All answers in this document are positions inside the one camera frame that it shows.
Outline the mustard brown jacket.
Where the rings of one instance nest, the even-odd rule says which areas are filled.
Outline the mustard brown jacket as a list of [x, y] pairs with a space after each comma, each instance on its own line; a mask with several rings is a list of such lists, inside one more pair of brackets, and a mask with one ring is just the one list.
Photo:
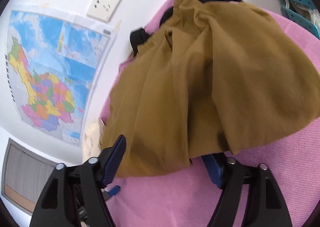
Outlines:
[[211, 2], [161, 25], [110, 101], [102, 146], [126, 138], [117, 177], [161, 176], [303, 129], [319, 117], [319, 73], [267, 12]]

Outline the cream coloured garment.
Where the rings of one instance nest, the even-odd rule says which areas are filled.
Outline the cream coloured garment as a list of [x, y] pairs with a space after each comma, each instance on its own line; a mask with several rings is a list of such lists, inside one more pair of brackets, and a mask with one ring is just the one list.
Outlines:
[[105, 124], [100, 118], [94, 119], [84, 131], [82, 141], [82, 162], [86, 162], [91, 157], [98, 157], [101, 153], [101, 139], [105, 129]]

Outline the pink bed blanket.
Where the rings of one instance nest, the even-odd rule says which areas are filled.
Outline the pink bed blanket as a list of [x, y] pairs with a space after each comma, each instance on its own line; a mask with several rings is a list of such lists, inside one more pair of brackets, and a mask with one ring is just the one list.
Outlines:
[[[236, 155], [244, 165], [265, 163], [287, 204], [293, 226], [302, 226], [319, 202], [319, 120], [271, 145]], [[206, 226], [221, 191], [202, 159], [179, 172], [151, 178], [120, 178], [107, 202], [117, 226]]]

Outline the colourful wall map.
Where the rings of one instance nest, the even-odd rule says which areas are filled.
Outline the colourful wall map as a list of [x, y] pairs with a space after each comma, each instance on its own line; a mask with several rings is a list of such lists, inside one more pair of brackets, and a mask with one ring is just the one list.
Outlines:
[[87, 109], [115, 37], [115, 29], [99, 21], [14, 5], [5, 60], [21, 121], [80, 146]]

